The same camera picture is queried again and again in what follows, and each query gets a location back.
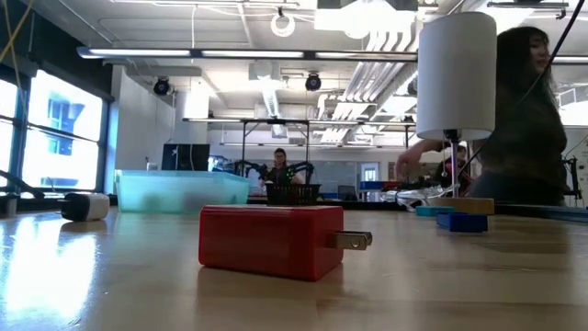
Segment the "white shade wooden base lamp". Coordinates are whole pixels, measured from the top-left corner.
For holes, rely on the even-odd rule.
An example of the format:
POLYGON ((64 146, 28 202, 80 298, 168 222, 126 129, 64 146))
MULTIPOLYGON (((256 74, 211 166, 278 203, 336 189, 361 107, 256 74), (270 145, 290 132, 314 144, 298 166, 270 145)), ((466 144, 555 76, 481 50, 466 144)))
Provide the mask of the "white shade wooden base lamp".
POLYGON ((492 199, 458 195, 458 143, 488 138, 495 127, 497 33, 495 20, 463 12, 426 23, 417 54, 416 133, 450 143, 452 196, 435 206, 491 215, 492 199))

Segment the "black computer monitor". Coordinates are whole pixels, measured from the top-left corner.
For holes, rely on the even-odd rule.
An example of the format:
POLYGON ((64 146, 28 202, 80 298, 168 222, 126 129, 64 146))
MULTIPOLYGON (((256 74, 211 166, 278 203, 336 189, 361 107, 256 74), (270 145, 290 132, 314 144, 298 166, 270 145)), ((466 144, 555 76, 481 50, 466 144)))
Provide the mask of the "black computer monitor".
POLYGON ((166 143, 163 149, 162 170, 207 171, 208 144, 166 143))

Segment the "teal flat rectangular device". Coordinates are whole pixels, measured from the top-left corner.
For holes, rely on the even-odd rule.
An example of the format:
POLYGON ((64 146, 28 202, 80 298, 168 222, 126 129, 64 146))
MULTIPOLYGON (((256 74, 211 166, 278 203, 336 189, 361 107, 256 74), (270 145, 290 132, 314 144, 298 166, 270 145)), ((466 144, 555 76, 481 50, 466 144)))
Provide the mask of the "teal flat rectangular device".
POLYGON ((417 206, 415 214, 423 217, 436 217, 438 213, 455 212, 454 207, 448 206, 417 206))

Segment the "blue digital device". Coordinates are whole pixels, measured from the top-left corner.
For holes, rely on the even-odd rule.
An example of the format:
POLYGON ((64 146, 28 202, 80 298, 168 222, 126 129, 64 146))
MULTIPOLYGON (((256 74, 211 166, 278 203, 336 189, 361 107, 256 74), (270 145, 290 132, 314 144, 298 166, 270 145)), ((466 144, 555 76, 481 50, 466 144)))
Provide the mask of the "blue digital device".
POLYGON ((450 232, 483 233, 488 231, 488 217, 482 214, 441 212, 436 215, 436 223, 450 232))

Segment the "large window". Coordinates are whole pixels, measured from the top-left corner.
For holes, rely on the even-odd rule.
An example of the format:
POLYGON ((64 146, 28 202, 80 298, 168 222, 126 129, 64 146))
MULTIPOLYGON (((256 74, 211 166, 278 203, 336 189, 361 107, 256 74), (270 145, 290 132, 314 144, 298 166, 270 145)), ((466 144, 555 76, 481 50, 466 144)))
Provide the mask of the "large window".
POLYGON ((0 170, 33 188, 95 190, 108 103, 62 79, 0 74, 0 170))

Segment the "long ceiling light strip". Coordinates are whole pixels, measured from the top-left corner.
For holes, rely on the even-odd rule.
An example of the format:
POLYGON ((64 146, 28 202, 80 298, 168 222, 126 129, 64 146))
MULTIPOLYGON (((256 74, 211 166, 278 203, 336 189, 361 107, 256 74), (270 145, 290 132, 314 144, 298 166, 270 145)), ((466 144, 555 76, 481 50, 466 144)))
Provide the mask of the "long ceiling light strip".
POLYGON ((416 52, 406 51, 312 51, 254 49, 139 49, 78 47, 84 59, 207 59, 207 60, 278 60, 371 63, 416 63, 416 52))

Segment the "teal translucent plastic bin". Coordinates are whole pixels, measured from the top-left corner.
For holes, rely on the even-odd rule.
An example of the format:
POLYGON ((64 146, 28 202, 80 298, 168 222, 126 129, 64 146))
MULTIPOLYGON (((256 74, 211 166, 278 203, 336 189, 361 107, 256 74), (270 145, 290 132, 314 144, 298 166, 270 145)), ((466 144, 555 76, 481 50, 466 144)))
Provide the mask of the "teal translucent plastic bin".
POLYGON ((118 170, 119 209, 132 213, 198 214, 206 205, 245 204, 250 182, 226 172, 118 170))

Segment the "white and black wall charger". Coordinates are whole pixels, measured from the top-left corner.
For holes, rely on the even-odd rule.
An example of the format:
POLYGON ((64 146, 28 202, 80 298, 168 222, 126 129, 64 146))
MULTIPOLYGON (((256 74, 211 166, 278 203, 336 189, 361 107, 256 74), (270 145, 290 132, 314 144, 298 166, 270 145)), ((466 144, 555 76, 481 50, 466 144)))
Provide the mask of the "white and black wall charger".
POLYGON ((101 193, 68 193, 62 199, 61 216, 72 222, 88 222, 107 217, 109 196, 101 193))

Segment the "person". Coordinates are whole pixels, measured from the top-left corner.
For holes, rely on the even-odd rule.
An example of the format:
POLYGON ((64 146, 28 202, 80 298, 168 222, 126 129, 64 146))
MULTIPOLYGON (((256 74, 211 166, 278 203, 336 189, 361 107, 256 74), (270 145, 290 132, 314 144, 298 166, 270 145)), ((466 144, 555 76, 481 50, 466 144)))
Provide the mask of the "person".
POLYGON ((481 174, 468 198, 561 206, 567 136, 553 92, 548 35, 530 27, 497 36, 495 130, 473 141, 481 174))
POLYGON ((287 154, 284 149, 277 148, 274 152, 274 166, 263 176, 263 182, 271 182, 278 185, 303 184, 303 180, 288 170, 287 154))

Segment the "small black mesh basket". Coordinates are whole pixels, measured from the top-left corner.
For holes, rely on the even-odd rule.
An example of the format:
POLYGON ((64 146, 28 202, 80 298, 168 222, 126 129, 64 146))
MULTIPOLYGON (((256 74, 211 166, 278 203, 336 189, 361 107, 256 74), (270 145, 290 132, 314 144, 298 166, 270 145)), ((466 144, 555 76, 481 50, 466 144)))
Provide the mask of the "small black mesh basket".
POLYGON ((311 206, 317 203, 320 184, 266 184, 267 204, 271 206, 311 206))

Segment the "black background rig frame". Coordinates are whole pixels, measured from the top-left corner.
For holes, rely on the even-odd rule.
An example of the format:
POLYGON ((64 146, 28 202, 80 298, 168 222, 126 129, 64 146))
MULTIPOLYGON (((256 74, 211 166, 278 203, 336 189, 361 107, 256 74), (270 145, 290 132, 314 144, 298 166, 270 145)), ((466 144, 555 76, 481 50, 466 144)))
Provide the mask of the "black background rig frame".
POLYGON ((388 162, 408 146, 417 142, 412 124, 394 121, 305 120, 278 118, 183 118, 183 122, 202 123, 209 131, 207 137, 212 152, 236 159, 269 160, 277 148, 284 149, 290 163, 372 162, 388 175, 388 162), (322 143, 328 129, 335 128, 343 137, 356 134, 368 137, 372 143, 322 143))

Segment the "large red wall charger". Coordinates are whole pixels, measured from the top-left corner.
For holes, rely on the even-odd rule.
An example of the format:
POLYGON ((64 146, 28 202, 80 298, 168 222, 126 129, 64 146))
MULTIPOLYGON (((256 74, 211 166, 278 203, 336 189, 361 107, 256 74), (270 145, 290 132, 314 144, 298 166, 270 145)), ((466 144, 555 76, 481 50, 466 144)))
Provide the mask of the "large red wall charger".
POLYGON ((337 206, 207 205, 199 217, 198 261, 221 268, 317 281, 345 250, 365 250, 370 232, 346 231, 337 206))

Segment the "black aluminium rail frame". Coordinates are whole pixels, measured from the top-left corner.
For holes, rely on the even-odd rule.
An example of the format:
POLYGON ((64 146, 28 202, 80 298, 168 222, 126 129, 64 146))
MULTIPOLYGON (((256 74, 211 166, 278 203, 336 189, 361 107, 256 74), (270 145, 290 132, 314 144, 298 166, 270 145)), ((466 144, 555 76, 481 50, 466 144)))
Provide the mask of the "black aluminium rail frame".
MULTIPOLYGON (((110 206, 118 206, 122 210, 118 197, 115 195, 104 195, 98 193, 86 194, 84 192, 73 192, 66 194, 63 198, 49 198, 41 190, 31 187, 23 180, 15 177, 3 170, 0 170, 0 177, 7 180, 11 185, 19 188, 22 192, 31 193, 33 199, 23 199, 16 193, 0 195, 0 218, 14 216, 17 211, 50 211, 61 209, 66 213, 73 213, 73 222, 84 222, 81 211, 85 211, 96 202, 91 202, 90 198, 107 198, 110 206)), ((453 207, 456 212, 478 213, 487 215, 511 215, 520 217, 530 217, 539 219, 551 219, 558 221, 587 223, 588 209, 556 207, 556 206, 538 206, 538 205, 515 205, 494 203, 493 207, 482 205, 479 208, 474 205, 473 201, 457 202, 456 200, 447 199, 449 207, 453 207)), ((339 201, 339 200, 319 200, 319 205, 338 206, 344 210, 350 211, 408 211, 408 207, 402 207, 396 202, 361 202, 361 201, 339 201)))

